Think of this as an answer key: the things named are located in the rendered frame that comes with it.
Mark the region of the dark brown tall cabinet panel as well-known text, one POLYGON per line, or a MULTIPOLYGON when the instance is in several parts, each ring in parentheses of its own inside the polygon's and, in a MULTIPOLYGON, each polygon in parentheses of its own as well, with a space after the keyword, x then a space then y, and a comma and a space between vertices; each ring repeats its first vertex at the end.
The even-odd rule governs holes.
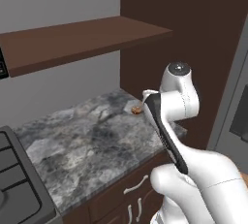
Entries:
POLYGON ((170 38, 120 52, 120 86, 139 98, 157 89, 165 67, 184 61, 201 95, 200 114, 182 122, 189 146, 207 147, 233 63, 248 0, 121 0, 125 17, 166 27, 170 38))

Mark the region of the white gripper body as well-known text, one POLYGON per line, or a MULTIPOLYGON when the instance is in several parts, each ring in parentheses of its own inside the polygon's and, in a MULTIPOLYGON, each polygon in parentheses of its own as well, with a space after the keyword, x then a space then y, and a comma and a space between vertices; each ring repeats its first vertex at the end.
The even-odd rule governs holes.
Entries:
POLYGON ((157 94, 159 93, 159 91, 157 90, 153 90, 153 89, 145 89, 142 91, 142 102, 144 103, 144 101, 146 100, 146 98, 151 95, 151 94, 157 94))

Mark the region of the grey hob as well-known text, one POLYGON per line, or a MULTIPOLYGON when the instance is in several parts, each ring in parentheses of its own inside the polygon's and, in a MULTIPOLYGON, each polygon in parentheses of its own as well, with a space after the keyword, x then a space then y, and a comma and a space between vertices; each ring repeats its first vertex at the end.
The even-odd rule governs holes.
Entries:
POLYGON ((0 127, 0 224, 63 224, 47 189, 9 127, 0 127))

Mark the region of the black microwave oven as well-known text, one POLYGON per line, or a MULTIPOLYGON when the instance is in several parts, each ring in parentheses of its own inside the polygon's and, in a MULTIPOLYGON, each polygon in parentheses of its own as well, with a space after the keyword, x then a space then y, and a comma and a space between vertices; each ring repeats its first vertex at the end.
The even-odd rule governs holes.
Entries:
POLYGON ((0 49, 0 80, 6 79, 8 76, 9 76, 9 72, 5 63, 2 49, 0 49))

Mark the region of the dark brown wooden shelf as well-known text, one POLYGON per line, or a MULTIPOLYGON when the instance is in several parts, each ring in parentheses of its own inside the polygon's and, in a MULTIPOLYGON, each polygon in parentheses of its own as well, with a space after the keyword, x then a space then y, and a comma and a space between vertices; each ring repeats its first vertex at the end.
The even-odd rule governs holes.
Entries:
POLYGON ((167 38, 165 27, 124 16, 0 34, 9 77, 167 38))

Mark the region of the dark brown cupboard door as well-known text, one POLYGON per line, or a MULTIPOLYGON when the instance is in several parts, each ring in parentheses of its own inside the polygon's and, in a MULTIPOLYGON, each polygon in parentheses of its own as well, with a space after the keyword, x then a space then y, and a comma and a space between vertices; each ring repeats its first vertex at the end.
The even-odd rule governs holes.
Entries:
POLYGON ((163 196, 153 190, 151 187, 143 189, 136 198, 135 224, 150 224, 153 215, 160 209, 163 203, 163 196), (139 223, 136 221, 138 216, 138 198, 142 200, 142 214, 139 223))
POLYGON ((95 224, 128 224, 129 221, 128 205, 132 205, 133 222, 134 222, 135 210, 136 210, 134 204, 124 203, 123 205, 119 206, 118 208, 107 214, 104 218, 102 218, 95 224))

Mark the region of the grey fridge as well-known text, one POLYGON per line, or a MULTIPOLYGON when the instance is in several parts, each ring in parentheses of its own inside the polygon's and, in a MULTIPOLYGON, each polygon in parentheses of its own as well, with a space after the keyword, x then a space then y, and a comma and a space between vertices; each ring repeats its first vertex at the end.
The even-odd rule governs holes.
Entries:
POLYGON ((207 148, 227 155, 248 175, 248 16, 207 148))

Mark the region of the dark brown drawer front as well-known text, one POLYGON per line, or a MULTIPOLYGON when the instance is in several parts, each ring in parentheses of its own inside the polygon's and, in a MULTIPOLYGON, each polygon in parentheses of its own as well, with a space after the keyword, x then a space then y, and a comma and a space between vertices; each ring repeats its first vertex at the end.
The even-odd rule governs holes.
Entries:
POLYGON ((160 152, 135 170, 131 171, 128 175, 116 181, 112 186, 109 186, 103 193, 100 193, 94 197, 89 204, 91 223, 95 224, 124 203, 133 203, 135 207, 138 194, 143 189, 151 187, 150 175, 152 169, 160 165, 167 164, 169 161, 170 159, 168 155, 165 152, 160 152), (130 188, 138 184, 145 175, 148 175, 149 178, 139 189, 126 195, 123 194, 123 191, 126 188, 130 188))

